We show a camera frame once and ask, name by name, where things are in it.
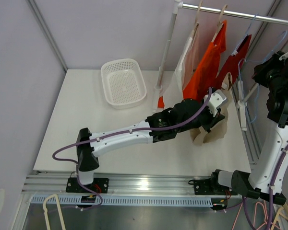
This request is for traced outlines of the beige t shirt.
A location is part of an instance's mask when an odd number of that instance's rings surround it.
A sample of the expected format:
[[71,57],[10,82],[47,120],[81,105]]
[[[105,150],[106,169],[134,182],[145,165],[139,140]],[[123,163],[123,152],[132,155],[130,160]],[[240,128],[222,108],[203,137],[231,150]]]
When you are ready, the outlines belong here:
[[227,132],[228,123],[228,106],[232,102],[232,93],[230,92],[232,88],[232,75],[228,72],[221,85],[221,91],[227,97],[228,102],[221,106],[221,115],[225,118],[218,122],[212,129],[210,133],[207,133],[202,127],[191,129],[190,137],[194,145],[201,146],[203,144],[215,142],[218,139],[222,139]]

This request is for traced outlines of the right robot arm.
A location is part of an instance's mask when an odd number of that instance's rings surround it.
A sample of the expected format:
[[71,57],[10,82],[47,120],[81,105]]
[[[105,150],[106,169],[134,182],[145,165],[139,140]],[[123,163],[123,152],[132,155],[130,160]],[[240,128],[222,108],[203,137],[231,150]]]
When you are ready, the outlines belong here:
[[226,188],[243,197],[283,205],[283,178],[288,166],[288,52],[279,51],[254,68],[253,80],[268,88],[267,133],[260,158],[251,173],[215,170],[209,189],[220,194]]

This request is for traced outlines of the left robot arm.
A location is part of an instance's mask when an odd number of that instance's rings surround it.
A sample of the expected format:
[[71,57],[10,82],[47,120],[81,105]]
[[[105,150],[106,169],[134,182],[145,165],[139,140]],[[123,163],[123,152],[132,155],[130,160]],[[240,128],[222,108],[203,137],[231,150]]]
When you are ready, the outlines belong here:
[[89,192],[94,186],[94,171],[99,167],[98,157],[103,154],[135,144],[148,144],[174,139],[178,133],[202,127],[206,132],[225,117],[221,106],[226,99],[212,95],[209,100],[197,102],[184,99],[172,108],[155,113],[138,124],[107,133],[90,133],[88,128],[79,131],[77,187]]

